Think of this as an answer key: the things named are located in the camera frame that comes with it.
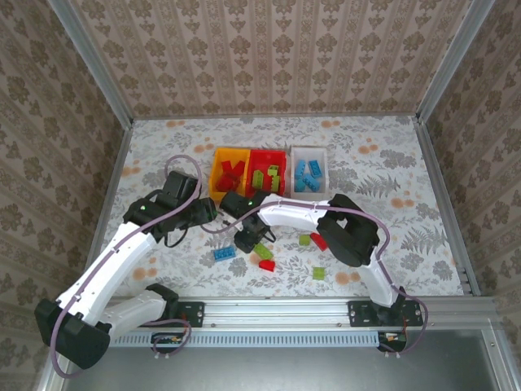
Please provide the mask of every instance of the blue lego brick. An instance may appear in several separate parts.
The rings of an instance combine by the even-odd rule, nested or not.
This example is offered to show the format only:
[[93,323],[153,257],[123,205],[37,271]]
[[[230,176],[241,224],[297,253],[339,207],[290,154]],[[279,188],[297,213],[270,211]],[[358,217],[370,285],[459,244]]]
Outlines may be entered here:
[[313,178],[310,174],[305,174],[302,177],[302,180],[312,191],[317,192],[320,190],[320,183],[318,183],[317,179]]
[[301,179],[302,175],[304,175],[305,170],[306,162],[304,160],[299,160],[295,168],[295,179]]
[[313,178],[322,178],[322,171],[320,170],[320,165],[318,164],[318,160],[311,160],[308,164],[309,164],[309,171],[311,171],[311,176]]
[[306,184],[304,183],[302,178],[295,182],[295,192],[301,193],[302,191],[305,190],[305,188],[306,188]]
[[225,261],[226,259],[235,258],[235,248],[229,246],[213,250],[215,262]]

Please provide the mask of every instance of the gray floor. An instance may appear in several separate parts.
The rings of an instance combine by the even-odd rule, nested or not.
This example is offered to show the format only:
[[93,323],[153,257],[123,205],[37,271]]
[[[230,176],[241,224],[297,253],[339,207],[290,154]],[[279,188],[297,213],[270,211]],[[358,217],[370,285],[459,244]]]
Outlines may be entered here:
[[376,349],[110,349],[68,391],[497,390],[480,332],[428,332],[402,358]]

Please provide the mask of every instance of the green lego brick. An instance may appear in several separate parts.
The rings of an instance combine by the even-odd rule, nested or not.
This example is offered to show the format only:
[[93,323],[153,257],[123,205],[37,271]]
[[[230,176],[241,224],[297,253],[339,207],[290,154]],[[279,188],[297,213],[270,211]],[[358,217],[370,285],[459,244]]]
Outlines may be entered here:
[[313,279],[318,281],[323,281],[326,277],[326,269],[323,267],[314,267],[313,268]]
[[259,169],[253,171],[253,181],[252,186],[254,189],[262,189],[262,185],[264,184],[264,174]]
[[277,165],[271,165],[270,167],[268,167],[268,175],[270,177],[274,177],[277,174],[278,174],[278,166]]
[[255,254],[257,254],[261,259],[271,259],[274,255],[269,251],[262,243],[257,243],[253,248]]
[[278,187],[280,186],[280,177],[278,175],[271,178],[271,191],[278,191]]
[[309,235],[301,235],[299,237],[299,244],[301,246],[309,246],[310,243],[311,243],[311,236],[309,236]]

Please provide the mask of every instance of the floral tablecloth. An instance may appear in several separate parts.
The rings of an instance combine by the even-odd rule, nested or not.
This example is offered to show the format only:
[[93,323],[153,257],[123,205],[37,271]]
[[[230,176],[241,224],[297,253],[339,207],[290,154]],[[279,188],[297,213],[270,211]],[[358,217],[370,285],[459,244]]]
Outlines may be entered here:
[[[413,122],[407,116],[284,117],[136,121],[121,175],[105,244],[130,204],[164,184],[164,162],[180,153],[193,156],[204,173],[203,196],[216,147],[285,150],[291,146],[327,148],[330,195],[352,198],[382,219],[392,241],[384,261],[397,282],[416,295],[461,295],[455,262],[438,212]],[[195,170],[186,161],[172,169]],[[223,217],[212,226],[219,227]],[[345,297],[367,295],[356,269],[313,243],[299,246],[299,231],[275,227],[273,273],[258,267],[259,257],[237,251],[216,263],[212,251],[233,244],[235,230],[208,235],[198,227],[176,248],[157,245],[127,276],[118,296],[135,295],[159,282],[183,297]],[[170,234],[170,243],[180,235]],[[323,281],[313,268],[324,267]]]

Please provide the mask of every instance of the plastic bin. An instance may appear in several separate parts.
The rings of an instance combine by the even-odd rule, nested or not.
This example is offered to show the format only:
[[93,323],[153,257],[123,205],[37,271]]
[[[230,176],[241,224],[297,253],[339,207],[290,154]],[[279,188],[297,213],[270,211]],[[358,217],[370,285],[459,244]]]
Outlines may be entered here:
[[209,180],[209,193],[210,198],[216,202],[221,202],[222,198],[225,196],[224,191],[218,191],[217,190],[217,183],[219,182],[219,179],[221,179],[221,176],[223,174],[222,169],[222,162],[229,160],[232,167],[235,167],[237,163],[239,163],[241,160],[244,161],[244,171],[243,175],[239,179],[239,186],[235,190],[237,193],[239,193],[241,196],[244,196],[246,194],[246,179],[248,172],[248,163],[250,161],[250,150],[249,149],[238,149],[238,148],[217,148],[215,151],[215,157],[213,159],[213,167],[212,167],[212,173],[210,175]]
[[271,165],[278,166],[278,176],[280,183],[277,194],[284,195],[284,187],[286,186],[286,153],[285,151],[272,151],[269,149],[252,149],[250,153],[250,161],[247,166],[247,180],[246,180],[246,197],[252,197],[257,189],[252,185],[253,172],[260,170],[264,174],[264,181],[262,190],[271,191],[271,177],[268,175],[268,168]]
[[[305,174],[309,174],[309,161],[317,160],[322,171],[322,177],[316,178],[320,183],[317,192],[312,191],[309,187],[305,187],[304,191],[295,191],[295,167],[299,160],[306,162]],[[294,200],[303,201],[322,201],[328,199],[329,192],[329,173],[327,169],[327,150],[323,147],[291,147],[291,189],[290,195]]]

